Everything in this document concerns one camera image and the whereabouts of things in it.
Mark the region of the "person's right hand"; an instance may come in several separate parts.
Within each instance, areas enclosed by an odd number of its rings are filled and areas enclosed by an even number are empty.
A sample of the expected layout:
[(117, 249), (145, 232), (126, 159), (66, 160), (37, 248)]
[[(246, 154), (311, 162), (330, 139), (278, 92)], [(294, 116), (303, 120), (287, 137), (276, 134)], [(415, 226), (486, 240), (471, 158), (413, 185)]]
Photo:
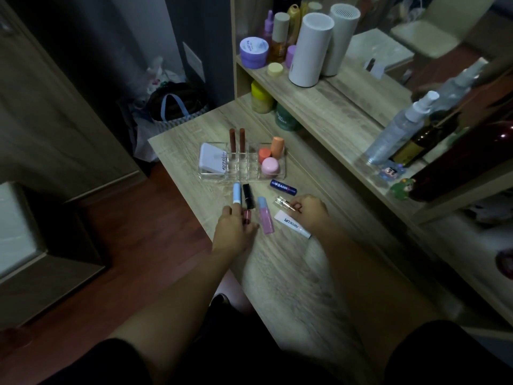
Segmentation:
[(307, 198), (307, 201), (304, 203), (304, 206), (307, 208), (307, 214), (290, 216), (313, 236), (318, 237), (322, 235), (324, 229), (331, 225), (331, 218), (324, 202), (311, 194), (299, 195), (295, 198)]

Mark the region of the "pink lip gloss blue cap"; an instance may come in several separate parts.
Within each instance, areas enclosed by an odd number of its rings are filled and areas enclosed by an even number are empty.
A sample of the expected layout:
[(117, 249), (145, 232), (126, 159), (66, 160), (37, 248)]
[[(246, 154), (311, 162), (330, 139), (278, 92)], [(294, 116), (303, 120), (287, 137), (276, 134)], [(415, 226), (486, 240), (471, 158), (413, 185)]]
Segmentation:
[(264, 234), (274, 233), (273, 218), (270, 213), (267, 201), (265, 197), (258, 197), (259, 215), (261, 221), (261, 227)]

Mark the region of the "green figurine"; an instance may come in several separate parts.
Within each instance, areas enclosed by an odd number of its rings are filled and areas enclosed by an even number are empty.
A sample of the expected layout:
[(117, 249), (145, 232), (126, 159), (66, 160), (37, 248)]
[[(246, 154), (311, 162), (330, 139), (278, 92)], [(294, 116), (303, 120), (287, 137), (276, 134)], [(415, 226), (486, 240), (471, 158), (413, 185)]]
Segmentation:
[(393, 197), (398, 200), (407, 200), (409, 193), (412, 191), (415, 184), (415, 179), (401, 179), (390, 187), (390, 192)]

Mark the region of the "person's left hand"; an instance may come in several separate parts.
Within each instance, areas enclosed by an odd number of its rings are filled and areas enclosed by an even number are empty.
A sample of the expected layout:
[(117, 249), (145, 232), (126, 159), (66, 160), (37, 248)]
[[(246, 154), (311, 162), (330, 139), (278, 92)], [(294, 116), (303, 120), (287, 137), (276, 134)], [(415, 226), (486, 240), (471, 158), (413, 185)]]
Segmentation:
[(212, 241), (211, 253), (215, 258), (234, 260), (252, 248), (255, 238), (252, 242), (246, 242), (243, 212), (239, 204), (223, 207)]

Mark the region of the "vanity mirror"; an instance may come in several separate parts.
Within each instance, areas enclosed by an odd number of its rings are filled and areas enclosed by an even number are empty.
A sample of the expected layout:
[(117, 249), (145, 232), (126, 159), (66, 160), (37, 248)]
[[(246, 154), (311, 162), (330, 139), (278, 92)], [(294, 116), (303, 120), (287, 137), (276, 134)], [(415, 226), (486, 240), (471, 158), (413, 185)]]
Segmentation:
[(257, 80), (312, 137), (345, 164), (359, 159), (383, 127), (409, 106), (408, 87), (441, 83), (479, 57), (487, 61), (495, 58), (466, 42), (432, 58), (394, 32), (372, 29), (355, 35), (335, 75), (321, 73), (317, 84), (302, 88), (289, 80), (287, 68), (282, 75), (271, 77), (266, 67), (248, 69), (242, 65), (239, 43), (260, 32), (272, 0), (231, 3), (235, 98), (245, 98), (250, 105), (251, 82)]

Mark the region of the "white lip cream tube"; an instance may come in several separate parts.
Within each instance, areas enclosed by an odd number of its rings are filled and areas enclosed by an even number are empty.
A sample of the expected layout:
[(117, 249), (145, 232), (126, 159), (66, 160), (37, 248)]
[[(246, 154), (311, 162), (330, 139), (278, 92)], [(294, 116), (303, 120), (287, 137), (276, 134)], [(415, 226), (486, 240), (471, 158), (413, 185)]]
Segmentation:
[(299, 233), (300, 235), (304, 236), (307, 239), (309, 239), (311, 237), (310, 232), (308, 232), (303, 226), (301, 226), (299, 224), (298, 221), (293, 219), (291, 216), (289, 216), (286, 212), (284, 212), (282, 210), (278, 211), (275, 214), (274, 219), (277, 222), (289, 227), (291, 230)]

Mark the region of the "purple cream jar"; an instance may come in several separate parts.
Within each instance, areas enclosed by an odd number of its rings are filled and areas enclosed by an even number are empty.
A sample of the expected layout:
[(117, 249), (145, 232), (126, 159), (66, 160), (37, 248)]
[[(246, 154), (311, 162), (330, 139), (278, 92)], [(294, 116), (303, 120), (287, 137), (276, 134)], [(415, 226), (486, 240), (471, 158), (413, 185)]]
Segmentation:
[(269, 44), (263, 38), (247, 37), (240, 41), (242, 65), (248, 69), (260, 69), (266, 65)]

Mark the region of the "black capped red lip tint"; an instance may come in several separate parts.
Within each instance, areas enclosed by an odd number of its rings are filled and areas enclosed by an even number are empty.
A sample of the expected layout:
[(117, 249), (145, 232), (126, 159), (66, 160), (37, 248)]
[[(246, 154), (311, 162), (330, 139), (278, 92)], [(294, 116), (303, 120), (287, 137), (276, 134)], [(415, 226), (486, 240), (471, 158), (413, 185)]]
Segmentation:
[(242, 185), (242, 190), (244, 194), (244, 200), (246, 204), (246, 209), (243, 212), (243, 225), (247, 226), (251, 222), (252, 210), (255, 208), (253, 194), (250, 187), (250, 184), (246, 183)]

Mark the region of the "yellow jar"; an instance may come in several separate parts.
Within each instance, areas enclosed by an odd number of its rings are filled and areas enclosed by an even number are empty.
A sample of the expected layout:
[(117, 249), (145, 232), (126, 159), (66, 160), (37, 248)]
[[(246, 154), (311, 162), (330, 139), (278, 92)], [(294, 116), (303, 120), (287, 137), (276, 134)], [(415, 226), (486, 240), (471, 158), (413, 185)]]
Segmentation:
[(251, 83), (251, 107), (259, 114), (270, 113), (275, 106), (275, 100), (256, 80)]

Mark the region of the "green jar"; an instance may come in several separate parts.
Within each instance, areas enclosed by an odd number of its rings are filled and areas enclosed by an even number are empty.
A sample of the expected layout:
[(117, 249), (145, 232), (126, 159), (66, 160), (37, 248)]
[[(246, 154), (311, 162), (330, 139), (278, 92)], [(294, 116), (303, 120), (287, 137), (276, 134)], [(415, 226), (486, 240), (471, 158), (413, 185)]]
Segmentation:
[(280, 103), (275, 107), (275, 123), (285, 131), (298, 131), (302, 125)]

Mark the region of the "amber bottle beige cap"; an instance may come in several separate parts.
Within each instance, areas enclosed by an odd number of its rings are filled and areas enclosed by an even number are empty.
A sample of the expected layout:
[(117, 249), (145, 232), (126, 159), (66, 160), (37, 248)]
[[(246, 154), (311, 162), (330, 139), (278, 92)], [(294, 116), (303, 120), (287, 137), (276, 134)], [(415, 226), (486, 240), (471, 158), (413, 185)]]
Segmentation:
[(285, 60), (289, 24), (290, 16), (287, 13), (278, 12), (275, 14), (267, 58), (269, 63), (282, 63)]

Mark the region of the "wooden vanity shelf unit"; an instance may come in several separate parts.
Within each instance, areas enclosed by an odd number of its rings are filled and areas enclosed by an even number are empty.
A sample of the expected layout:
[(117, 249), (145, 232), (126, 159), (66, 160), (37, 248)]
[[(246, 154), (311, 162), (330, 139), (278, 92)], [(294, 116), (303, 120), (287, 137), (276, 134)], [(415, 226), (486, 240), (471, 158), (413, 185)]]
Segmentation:
[(413, 282), (450, 319), (480, 335), (513, 334), (513, 281), (496, 269), (494, 254), (478, 244), (474, 230), (460, 214), (418, 223), (421, 206), (400, 201), (379, 184), (377, 170), (363, 161), (364, 150), (382, 127), (362, 110), (364, 98), (377, 98), (370, 109), (385, 115), (385, 105), (398, 110), (382, 92), (372, 92), (363, 77), (345, 61), (350, 97), (329, 80), (314, 87), (292, 84), (285, 71), (271, 77), (265, 69), (242, 65), (239, 42), (260, 33), (264, 13), (273, 0), (229, 0), (234, 57), (234, 97), (250, 112), (251, 82), (256, 80), (287, 109), (304, 130), (286, 134), (271, 115), (253, 114), (268, 133), (285, 136), (296, 163), (336, 206), (336, 214), (363, 233), (387, 263)]

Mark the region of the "golden yellow bottle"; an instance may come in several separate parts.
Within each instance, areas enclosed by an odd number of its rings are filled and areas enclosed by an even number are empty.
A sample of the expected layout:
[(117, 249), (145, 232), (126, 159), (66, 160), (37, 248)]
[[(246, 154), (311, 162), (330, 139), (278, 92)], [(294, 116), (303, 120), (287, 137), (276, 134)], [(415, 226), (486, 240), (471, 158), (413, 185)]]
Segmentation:
[(297, 4), (292, 4), (288, 11), (290, 17), (289, 28), (287, 33), (287, 46), (295, 45), (298, 40), (298, 34), (301, 26), (301, 9)]

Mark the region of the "wooden wardrobe door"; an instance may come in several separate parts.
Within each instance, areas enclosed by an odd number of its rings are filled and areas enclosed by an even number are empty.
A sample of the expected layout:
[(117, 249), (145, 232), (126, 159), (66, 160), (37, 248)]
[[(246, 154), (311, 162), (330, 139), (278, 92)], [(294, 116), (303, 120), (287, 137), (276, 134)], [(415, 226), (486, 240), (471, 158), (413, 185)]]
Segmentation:
[(70, 202), (145, 178), (9, 2), (0, 0), (0, 182)]

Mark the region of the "dark brown glass bottle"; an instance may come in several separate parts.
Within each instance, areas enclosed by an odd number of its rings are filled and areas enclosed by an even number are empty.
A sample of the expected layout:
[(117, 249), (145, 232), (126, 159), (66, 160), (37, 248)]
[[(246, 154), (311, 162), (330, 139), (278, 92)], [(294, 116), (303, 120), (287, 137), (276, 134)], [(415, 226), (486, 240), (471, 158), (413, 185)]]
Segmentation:
[(461, 113), (455, 109), (433, 112), (425, 119), (423, 127), (392, 155), (390, 160), (403, 167), (409, 167), (458, 128), (458, 117)]

